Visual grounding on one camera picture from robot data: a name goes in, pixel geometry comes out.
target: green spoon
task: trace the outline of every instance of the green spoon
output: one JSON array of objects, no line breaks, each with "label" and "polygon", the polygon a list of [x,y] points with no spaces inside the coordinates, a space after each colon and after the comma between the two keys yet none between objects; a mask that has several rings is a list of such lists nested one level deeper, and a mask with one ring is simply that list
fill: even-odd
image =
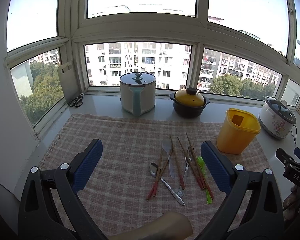
[{"label": "green spoon", "polygon": [[[206,164],[204,163],[204,160],[202,159],[201,156],[198,156],[198,157],[197,157],[197,160],[198,160],[198,163],[199,163],[199,165],[200,165],[200,167],[201,167],[202,175],[204,176],[204,178],[206,178],[206,175],[205,175],[205,173],[204,173],[204,166],[205,166]],[[207,203],[208,203],[208,204],[211,204],[211,203],[212,203],[212,198],[211,198],[210,193],[209,193],[209,191],[208,191],[207,188],[206,188],[206,193],[207,193]]]}]

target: metal fork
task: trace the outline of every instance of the metal fork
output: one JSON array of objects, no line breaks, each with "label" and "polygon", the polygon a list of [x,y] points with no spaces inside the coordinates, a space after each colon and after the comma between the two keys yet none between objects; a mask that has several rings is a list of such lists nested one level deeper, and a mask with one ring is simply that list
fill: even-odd
[{"label": "metal fork", "polygon": [[[188,154],[188,156],[190,155],[189,160],[191,160],[192,159],[192,155],[190,153],[190,146],[188,147],[187,154]],[[187,158],[186,157],[185,157],[185,160],[186,160],[187,166],[186,166],[185,174],[183,175],[183,182],[186,185],[186,178],[187,178],[189,163],[187,162]],[[185,190],[182,190],[182,186],[180,185],[179,190],[178,190],[178,196],[179,197],[183,197],[183,195],[185,194]]]}]

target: placemat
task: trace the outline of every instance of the placemat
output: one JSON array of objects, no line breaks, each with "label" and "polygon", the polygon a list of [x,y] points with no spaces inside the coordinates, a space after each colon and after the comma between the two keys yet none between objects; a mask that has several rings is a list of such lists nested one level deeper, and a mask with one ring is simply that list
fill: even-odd
[{"label": "placemat", "polygon": [[[189,167],[185,195],[182,198],[185,206],[181,206],[174,199],[162,182],[159,182],[157,196],[147,201],[146,196],[155,181],[150,174],[149,164],[158,163],[161,141],[169,138],[171,134],[183,174],[186,163],[177,136],[187,148],[187,132],[199,155],[202,142],[210,140],[216,145],[221,125],[73,114],[51,143],[40,162],[40,168],[55,169],[63,162],[70,162],[92,139],[100,139],[103,143],[103,155],[85,189],[78,193],[82,204],[98,227],[110,236],[138,228],[167,211],[176,211],[190,220],[194,234],[189,239],[193,239],[213,217],[225,198],[225,193],[218,190],[207,171],[207,181],[215,196],[213,203],[207,204],[206,192],[200,190]],[[226,156],[233,164],[240,163],[249,171],[263,171],[270,167],[256,138],[241,155]],[[177,173],[174,157],[172,162]],[[178,177],[171,178],[168,167],[162,177],[172,188],[179,188]],[[72,228],[56,190],[53,190],[53,195],[65,226]],[[248,201],[247,196],[231,228],[239,225]]]}]

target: chopstick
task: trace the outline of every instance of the chopstick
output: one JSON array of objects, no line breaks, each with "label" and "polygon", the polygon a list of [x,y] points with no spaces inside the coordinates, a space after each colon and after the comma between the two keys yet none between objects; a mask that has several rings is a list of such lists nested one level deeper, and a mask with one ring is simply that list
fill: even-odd
[{"label": "chopstick", "polygon": [[183,182],[183,177],[182,177],[182,174],[181,174],[181,169],[180,169],[179,161],[178,161],[178,158],[177,158],[176,149],[174,148],[174,144],[173,144],[171,135],[169,135],[169,136],[170,136],[170,140],[171,140],[172,150],[174,152],[174,157],[175,157],[176,163],[177,163],[177,168],[178,168],[178,174],[179,174],[179,178],[180,178],[181,187],[182,187],[182,190],[184,190],[186,188],[186,186],[185,186],[185,183]]},{"label": "chopstick", "polygon": [[[162,176],[162,174],[163,174],[165,168],[167,167],[167,165],[168,165],[168,158],[167,158],[166,162],[164,163],[163,168],[161,169],[161,172],[160,172],[160,174],[159,174],[159,179],[161,179],[161,176]],[[150,190],[150,192],[149,192],[149,194],[148,194],[148,196],[147,196],[147,200],[149,200],[149,199],[151,198],[151,195],[152,195],[153,190],[154,190],[154,185],[155,185],[155,184],[153,184],[153,186],[152,186],[152,188],[151,188],[151,190]]]},{"label": "chopstick", "polygon": [[186,153],[186,150],[184,149],[184,147],[183,147],[183,145],[182,145],[182,143],[181,143],[179,137],[177,137],[177,139],[178,139],[178,141],[179,141],[179,143],[180,143],[180,146],[181,146],[181,148],[182,148],[182,150],[183,150],[183,153],[185,154],[185,157],[186,157],[186,159],[187,159],[187,162],[189,163],[189,165],[190,165],[190,167],[191,167],[191,169],[192,169],[192,171],[193,171],[193,174],[194,174],[194,176],[195,176],[195,178],[196,178],[196,180],[197,180],[197,182],[198,182],[198,184],[199,184],[200,189],[204,189],[204,188],[203,188],[203,185],[202,185],[202,183],[201,183],[201,181],[200,181],[200,177],[198,176],[197,172],[195,171],[195,168],[194,168],[192,162],[190,161],[190,159],[189,159],[189,157],[188,157],[188,155],[187,155],[187,153]]},{"label": "chopstick", "polygon": [[160,175],[160,170],[161,170],[162,152],[163,152],[163,149],[161,148],[159,164],[158,164],[158,169],[157,169],[157,177],[155,178],[154,190],[153,190],[153,194],[152,194],[152,196],[154,196],[154,197],[155,197],[155,194],[157,194],[157,186],[158,186],[159,175]]},{"label": "chopstick", "polygon": [[[190,148],[191,148],[191,150],[192,150],[192,155],[194,155],[194,159],[195,159],[197,165],[199,166],[198,160],[197,160],[197,158],[196,158],[196,156],[195,156],[195,153],[194,153],[194,148],[192,148],[192,146],[191,146],[191,142],[190,142],[190,139],[189,139],[187,133],[186,133],[186,135],[187,135],[187,138],[188,138],[188,141],[189,141],[189,144],[190,144]],[[209,191],[210,197],[211,197],[212,199],[214,199],[213,193],[212,193],[212,191],[211,191],[211,189],[210,189],[209,184],[207,183],[207,180],[205,179],[205,177],[203,176],[203,174],[202,174],[201,172],[200,172],[200,174],[201,174],[202,179],[203,179],[203,181],[204,181],[204,183],[205,183],[205,186],[207,187],[207,189],[208,189],[208,191]]]},{"label": "chopstick", "polygon": [[191,144],[191,142],[190,142],[190,139],[189,139],[187,133],[186,133],[186,136],[187,136],[187,138],[188,138],[188,142],[189,142],[189,145],[190,145],[190,148],[191,148],[191,151],[192,151],[192,155],[193,155],[193,157],[194,157],[194,162],[195,162],[195,164],[197,165],[197,169],[198,169],[198,173],[199,173],[199,178],[200,178],[200,180],[201,180],[201,183],[202,183],[202,185],[203,185],[203,188],[205,188],[205,182],[204,182],[204,179],[203,179],[203,176],[202,176],[202,173],[201,173],[200,165],[199,165],[198,160],[197,160],[197,155],[196,155],[195,152],[194,152],[194,148],[192,147],[192,144]]}]

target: yellow plastic container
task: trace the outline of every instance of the yellow plastic container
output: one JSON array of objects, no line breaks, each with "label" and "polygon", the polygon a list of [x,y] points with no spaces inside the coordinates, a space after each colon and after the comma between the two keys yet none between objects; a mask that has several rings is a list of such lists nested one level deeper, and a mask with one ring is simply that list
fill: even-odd
[{"label": "yellow plastic container", "polygon": [[224,153],[240,154],[258,133],[260,124],[253,114],[229,108],[217,138],[217,147]]}]

